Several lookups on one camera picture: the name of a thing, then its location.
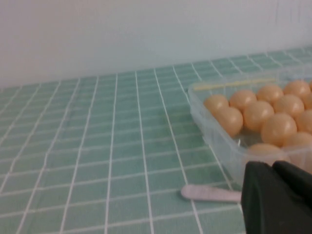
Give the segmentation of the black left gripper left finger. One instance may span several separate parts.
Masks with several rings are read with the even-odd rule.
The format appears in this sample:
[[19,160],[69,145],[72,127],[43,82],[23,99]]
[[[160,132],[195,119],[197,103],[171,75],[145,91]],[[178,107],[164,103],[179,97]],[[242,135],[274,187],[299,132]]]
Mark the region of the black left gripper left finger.
[[312,207],[291,190],[273,165],[246,164],[241,206],[248,234],[310,234]]

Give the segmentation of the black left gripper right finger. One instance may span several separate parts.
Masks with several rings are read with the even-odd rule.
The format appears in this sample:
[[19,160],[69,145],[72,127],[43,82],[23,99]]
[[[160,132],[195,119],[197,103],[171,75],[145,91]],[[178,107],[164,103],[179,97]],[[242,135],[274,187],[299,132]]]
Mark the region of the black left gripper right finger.
[[310,173],[281,160],[273,164],[273,170],[293,192],[303,199],[308,207],[312,206],[312,175]]

